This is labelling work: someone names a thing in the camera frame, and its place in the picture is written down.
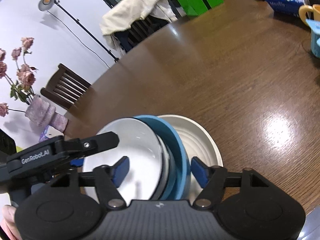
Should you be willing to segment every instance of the blue cup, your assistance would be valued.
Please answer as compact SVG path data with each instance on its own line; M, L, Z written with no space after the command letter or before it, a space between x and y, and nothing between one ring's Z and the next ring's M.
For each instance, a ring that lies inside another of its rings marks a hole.
M169 147L176 164L176 183L167 200L185 199L190 189L190 164L186 150L176 130L165 120L153 115L139 115L135 118L146 123Z
M320 58L320 22L306 19L311 29L311 51L313 55Z

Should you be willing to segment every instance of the chair backrest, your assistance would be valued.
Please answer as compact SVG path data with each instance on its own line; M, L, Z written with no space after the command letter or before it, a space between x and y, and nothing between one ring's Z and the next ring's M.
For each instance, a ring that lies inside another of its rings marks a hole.
M114 35L119 39L124 50L128 52L152 33L168 23L169 22L166 20L149 15L145 20L137 20L133 22L129 30L116 32Z
M58 71L53 74L40 93L57 105L68 110L91 86L86 80L59 64Z

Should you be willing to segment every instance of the red flower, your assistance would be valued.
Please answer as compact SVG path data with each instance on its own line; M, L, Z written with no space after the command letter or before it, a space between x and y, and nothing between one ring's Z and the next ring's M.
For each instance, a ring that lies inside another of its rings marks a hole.
M18 79L21 81L23 89L28 90L36 81L35 75L32 72L17 72Z
M5 72L7 71L7 64L3 61L0 61L0 79L5 76Z
M13 49L11 56L12 56L12 60L18 60L18 57L21 55L21 47L17 48L17 49Z
M0 116L5 117L6 114L9 114L9 109L7 103L0 104Z
M24 38L21 38L21 41L22 41L22 46L24 47L24 51L27 51L28 49L30 49L30 47L32 46L33 44L33 40L35 38L32 38L32 37L24 37Z
M6 54L5 50L4 49L0 49L0 61L4 60L5 54Z

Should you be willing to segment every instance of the pink vase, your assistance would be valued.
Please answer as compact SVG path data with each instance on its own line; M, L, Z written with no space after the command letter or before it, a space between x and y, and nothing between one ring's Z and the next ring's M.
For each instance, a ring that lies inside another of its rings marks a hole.
M56 107L43 101L39 95L35 95L28 106L25 116L37 126L46 127L50 125L60 132L66 129L68 119L56 113Z

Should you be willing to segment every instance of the blue gripper pad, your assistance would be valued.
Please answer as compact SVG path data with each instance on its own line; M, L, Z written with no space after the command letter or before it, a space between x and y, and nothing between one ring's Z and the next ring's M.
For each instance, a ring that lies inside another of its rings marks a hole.
M195 159L191 160L191 172L195 176L200 187L205 188L209 182L207 170Z
M130 162L129 158L126 158L117 167L114 167L114 172L112 174L112 183L119 188L125 176L129 172Z

